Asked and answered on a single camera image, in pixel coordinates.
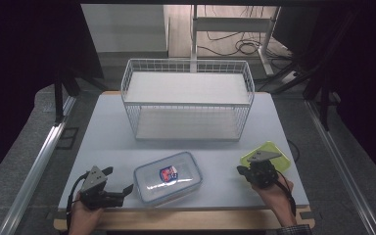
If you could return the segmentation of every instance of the floor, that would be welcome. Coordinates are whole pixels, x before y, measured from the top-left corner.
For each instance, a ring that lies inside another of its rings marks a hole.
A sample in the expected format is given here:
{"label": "floor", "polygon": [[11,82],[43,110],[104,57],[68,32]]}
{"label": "floor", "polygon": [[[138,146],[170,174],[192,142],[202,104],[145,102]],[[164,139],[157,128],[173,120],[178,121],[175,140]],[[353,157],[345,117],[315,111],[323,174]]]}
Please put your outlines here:
{"label": "floor", "polygon": [[[147,53],[145,56],[158,55]],[[119,90],[120,78],[128,58],[101,54],[100,59],[105,74],[105,79],[101,82],[112,90]],[[270,83],[266,84],[269,80],[266,79],[259,60],[246,60],[251,66],[257,90],[264,86],[262,90],[269,91],[285,82],[280,78],[270,80]],[[60,139],[47,164],[16,234],[59,234],[53,227],[53,218],[57,213],[57,205],[79,149],[80,140],[97,98],[102,92],[81,79],[77,82],[81,92],[76,97],[65,135]],[[313,234],[368,234],[360,210],[355,205],[345,180],[342,179],[342,171],[335,164],[323,141],[322,133],[316,127],[308,102],[302,98],[305,86],[306,84],[302,83],[280,95],[273,95],[273,100],[286,137],[291,141],[293,157],[297,162],[315,218]],[[0,226],[53,126],[54,118],[54,91],[53,87],[49,86],[36,94],[35,109],[0,165]],[[376,167],[343,125],[334,106],[329,108],[328,121],[328,133],[376,218]]]}

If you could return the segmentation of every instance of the person's hand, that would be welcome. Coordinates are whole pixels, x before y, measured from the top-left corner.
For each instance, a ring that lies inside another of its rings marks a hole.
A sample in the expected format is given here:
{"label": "person's hand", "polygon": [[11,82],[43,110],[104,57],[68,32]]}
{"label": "person's hand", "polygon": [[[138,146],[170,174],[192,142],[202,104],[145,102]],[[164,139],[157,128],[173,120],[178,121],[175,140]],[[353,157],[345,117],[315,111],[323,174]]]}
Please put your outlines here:
{"label": "person's hand", "polygon": [[96,228],[102,216],[103,209],[91,211],[79,201],[80,193],[75,196],[71,210],[70,235],[88,235]]}
{"label": "person's hand", "polygon": [[[291,181],[287,179],[285,180],[285,178],[283,178],[283,176],[280,174],[278,180],[286,188],[288,188],[289,186],[289,189],[292,192],[293,183]],[[256,192],[258,192],[264,203],[274,212],[280,222],[280,225],[287,227],[297,224],[295,216],[292,213],[289,200],[286,197],[285,192],[283,192],[283,190],[280,189],[279,186],[273,184],[268,188],[260,189],[256,185],[252,184],[252,188]]]}

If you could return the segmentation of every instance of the sticker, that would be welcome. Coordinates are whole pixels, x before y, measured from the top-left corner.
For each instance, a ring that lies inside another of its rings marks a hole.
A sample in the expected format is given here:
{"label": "sticker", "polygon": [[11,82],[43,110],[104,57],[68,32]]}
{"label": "sticker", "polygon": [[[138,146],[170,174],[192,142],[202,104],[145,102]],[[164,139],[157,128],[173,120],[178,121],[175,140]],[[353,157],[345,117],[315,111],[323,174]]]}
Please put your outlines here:
{"label": "sticker", "polygon": [[172,165],[162,168],[160,170],[160,176],[163,183],[175,183],[178,179],[178,171]]}

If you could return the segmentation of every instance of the wire basket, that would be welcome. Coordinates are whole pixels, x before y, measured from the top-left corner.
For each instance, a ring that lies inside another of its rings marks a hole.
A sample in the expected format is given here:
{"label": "wire basket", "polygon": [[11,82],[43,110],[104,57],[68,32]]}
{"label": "wire basket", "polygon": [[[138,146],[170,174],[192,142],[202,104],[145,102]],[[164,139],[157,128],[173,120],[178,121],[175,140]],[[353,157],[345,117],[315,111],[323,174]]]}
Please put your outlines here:
{"label": "wire basket", "polygon": [[131,59],[121,98],[136,139],[240,139],[255,97],[245,61]]}

